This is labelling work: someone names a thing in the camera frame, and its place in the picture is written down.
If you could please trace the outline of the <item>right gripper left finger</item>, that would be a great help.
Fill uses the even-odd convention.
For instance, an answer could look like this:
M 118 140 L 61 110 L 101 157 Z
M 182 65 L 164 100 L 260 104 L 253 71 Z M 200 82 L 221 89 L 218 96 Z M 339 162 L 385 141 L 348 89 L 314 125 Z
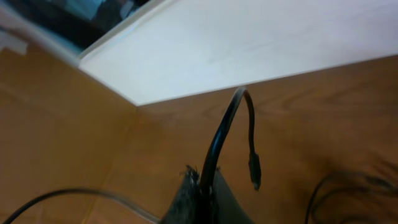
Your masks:
M 193 224 L 199 196 L 199 173 L 187 165 L 182 183 L 160 224 Z

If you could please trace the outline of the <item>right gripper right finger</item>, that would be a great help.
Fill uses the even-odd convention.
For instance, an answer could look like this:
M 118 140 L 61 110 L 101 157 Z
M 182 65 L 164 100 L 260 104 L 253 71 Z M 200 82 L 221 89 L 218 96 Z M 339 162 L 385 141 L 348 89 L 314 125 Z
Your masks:
M 253 221 L 241 208 L 228 187 L 220 169 L 215 171 L 213 181 L 216 213 L 215 220 L 219 224 L 253 224 Z

